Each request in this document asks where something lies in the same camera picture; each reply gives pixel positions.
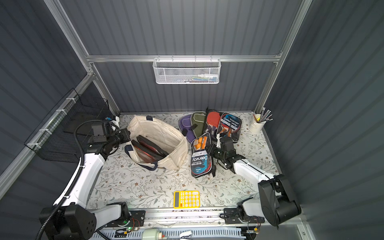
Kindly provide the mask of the blue Deerway paddle set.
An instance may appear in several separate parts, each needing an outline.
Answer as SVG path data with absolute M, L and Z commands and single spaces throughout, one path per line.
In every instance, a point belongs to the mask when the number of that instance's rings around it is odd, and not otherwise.
M 217 135 L 230 137 L 234 143 L 237 143 L 240 138 L 242 123 L 240 117 L 224 112 L 220 117 Z
M 193 178 L 199 178 L 205 175 L 216 176 L 216 166 L 210 150 L 213 144 L 211 135 L 204 133 L 201 137 L 194 139 L 191 143 L 190 170 Z

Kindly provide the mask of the red ping pong paddle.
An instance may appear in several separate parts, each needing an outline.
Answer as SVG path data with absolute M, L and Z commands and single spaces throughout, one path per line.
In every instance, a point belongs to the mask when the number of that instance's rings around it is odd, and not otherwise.
M 203 134 L 209 133 L 213 142 L 217 142 L 217 131 L 219 128 L 222 114 L 223 112 L 218 112 L 213 109 L 206 109 L 206 118 L 203 127 Z

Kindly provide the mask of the olive green paddle cover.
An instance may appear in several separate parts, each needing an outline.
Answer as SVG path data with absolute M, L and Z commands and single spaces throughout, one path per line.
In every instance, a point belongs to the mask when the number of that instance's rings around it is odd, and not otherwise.
M 191 115 L 191 130 L 196 138 L 199 138 L 204 131 L 207 113 L 203 111 L 197 111 Z

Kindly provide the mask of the purple round case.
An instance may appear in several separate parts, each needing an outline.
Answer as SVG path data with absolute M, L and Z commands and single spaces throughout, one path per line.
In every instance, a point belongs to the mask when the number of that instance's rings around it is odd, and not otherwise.
M 179 128 L 183 136 L 186 137 L 187 141 L 191 143 L 195 138 L 195 134 L 192 129 L 191 114 L 184 115 L 179 120 Z

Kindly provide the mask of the floral canvas tote bag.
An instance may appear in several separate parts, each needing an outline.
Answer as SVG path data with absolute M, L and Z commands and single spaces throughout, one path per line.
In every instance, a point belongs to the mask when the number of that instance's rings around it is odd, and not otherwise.
M 126 143 L 124 151 L 134 163 L 148 171 L 158 168 L 178 171 L 188 157 L 187 139 L 179 130 L 161 120 L 151 116 L 134 116 L 127 129 L 131 132 L 131 140 Z M 169 155 L 158 162 L 145 163 L 131 143 L 139 135 L 154 142 Z

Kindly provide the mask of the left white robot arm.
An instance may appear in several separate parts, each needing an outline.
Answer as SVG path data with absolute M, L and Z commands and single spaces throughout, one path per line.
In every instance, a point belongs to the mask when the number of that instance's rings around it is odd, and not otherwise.
M 41 228 L 36 239 L 47 235 L 50 240 L 88 240 L 93 234 L 114 221 L 127 226 L 131 218 L 126 203 L 108 204 L 98 210 L 87 210 L 87 204 L 101 169 L 108 157 L 120 145 L 130 141 L 130 132 L 120 129 L 119 118 L 114 120 L 89 120 L 93 135 L 84 148 L 77 132 L 75 142 L 80 149 L 80 160 L 64 191 L 52 207 L 44 208 L 39 216 Z

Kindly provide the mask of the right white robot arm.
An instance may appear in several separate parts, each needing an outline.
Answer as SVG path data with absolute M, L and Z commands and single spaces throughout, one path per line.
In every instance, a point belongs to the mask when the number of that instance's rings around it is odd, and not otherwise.
M 273 175 L 254 166 L 246 157 L 237 154 L 233 140 L 223 137 L 216 144 L 206 147 L 208 154 L 217 159 L 226 170 L 258 186 L 259 198 L 250 197 L 238 203 L 235 214 L 224 214 L 240 222 L 258 222 L 260 218 L 278 227 L 302 213 L 299 200 L 288 178 Z

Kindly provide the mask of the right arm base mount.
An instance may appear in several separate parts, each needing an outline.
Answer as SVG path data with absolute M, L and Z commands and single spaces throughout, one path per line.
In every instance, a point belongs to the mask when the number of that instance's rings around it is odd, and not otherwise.
M 257 224 L 265 223 L 264 217 L 248 216 L 242 207 L 224 208 L 224 212 L 219 215 L 227 225 L 231 224 Z

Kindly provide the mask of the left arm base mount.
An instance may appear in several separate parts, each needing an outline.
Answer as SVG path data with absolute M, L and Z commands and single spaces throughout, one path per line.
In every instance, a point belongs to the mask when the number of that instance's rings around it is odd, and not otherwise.
M 106 228 L 140 228 L 144 226 L 146 211 L 129 211 L 128 216 L 122 216 L 105 225 Z

